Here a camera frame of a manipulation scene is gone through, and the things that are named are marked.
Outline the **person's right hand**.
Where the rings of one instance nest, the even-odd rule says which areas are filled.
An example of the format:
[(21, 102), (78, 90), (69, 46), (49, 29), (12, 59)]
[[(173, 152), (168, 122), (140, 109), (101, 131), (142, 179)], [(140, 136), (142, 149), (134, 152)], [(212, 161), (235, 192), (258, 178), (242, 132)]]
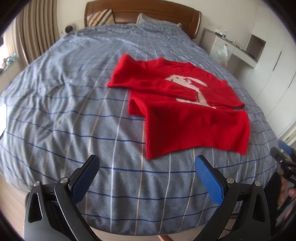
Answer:
[(295, 198), (295, 188), (288, 188), (288, 181), (285, 178), (281, 178), (280, 195), (277, 200), (278, 206), (282, 206), (288, 197)]

